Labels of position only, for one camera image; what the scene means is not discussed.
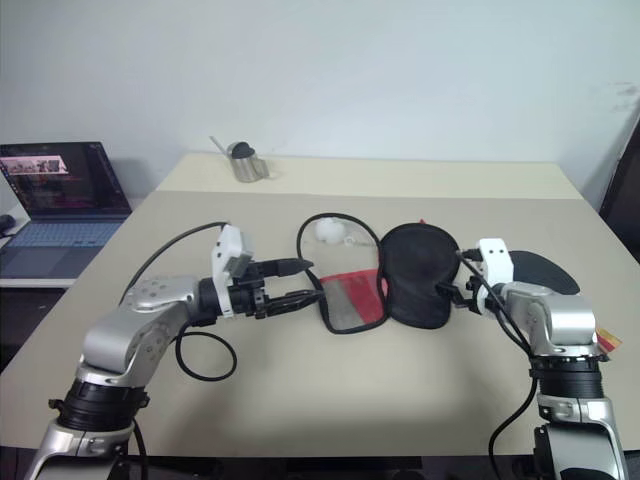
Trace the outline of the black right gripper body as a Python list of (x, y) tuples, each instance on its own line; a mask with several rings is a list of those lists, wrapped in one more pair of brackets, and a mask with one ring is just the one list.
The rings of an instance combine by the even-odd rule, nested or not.
[(470, 277), (465, 283), (465, 290), (471, 294), (464, 303), (468, 310), (485, 310), (488, 290), (483, 277)]

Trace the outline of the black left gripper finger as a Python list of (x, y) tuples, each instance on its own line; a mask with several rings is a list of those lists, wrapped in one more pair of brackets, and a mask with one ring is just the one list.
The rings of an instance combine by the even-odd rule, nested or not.
[(313, 262), (301, 258), (276, 259), (263, 262), (264, 277), (287, 277), (310, 269)]
[(266, 316), (277, 316), (302, 310), (320, 299), (319, 290), (298, 290), (270, 298), (265, 304)]

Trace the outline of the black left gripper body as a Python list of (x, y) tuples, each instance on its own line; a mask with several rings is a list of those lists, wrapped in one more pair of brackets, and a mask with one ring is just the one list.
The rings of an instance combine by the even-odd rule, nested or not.
[(269, 296), (265, 293), (265, 278), (274, 275), (274, 261), (251, 261), (245, 271), (233, 279), (229, 287), (232, 312), (256, 319), (267, 316)]

